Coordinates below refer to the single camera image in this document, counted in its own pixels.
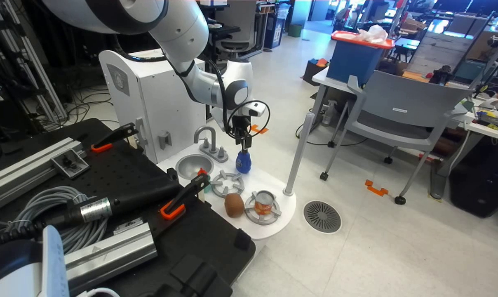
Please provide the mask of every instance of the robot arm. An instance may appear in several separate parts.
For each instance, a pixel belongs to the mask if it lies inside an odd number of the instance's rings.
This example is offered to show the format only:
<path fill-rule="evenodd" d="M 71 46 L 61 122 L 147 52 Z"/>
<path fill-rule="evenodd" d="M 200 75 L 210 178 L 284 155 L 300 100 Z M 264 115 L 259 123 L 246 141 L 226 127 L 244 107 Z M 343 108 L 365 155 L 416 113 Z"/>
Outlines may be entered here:
<path fill-rule="evenodd" d="M 63 21 L 88 31 L 150 33 L 185 82 L 190 97 L 211 105 L 213 117 L 236 143 L 251 146 L 248 117 L 261 112 L 238 108 L 249 97 L 251 62 L 229 61 L 223 75 L 195 66 L 195 57 L 205 49 L 210 36 L 196 0 L 43 0 L 43 3 Z"/>

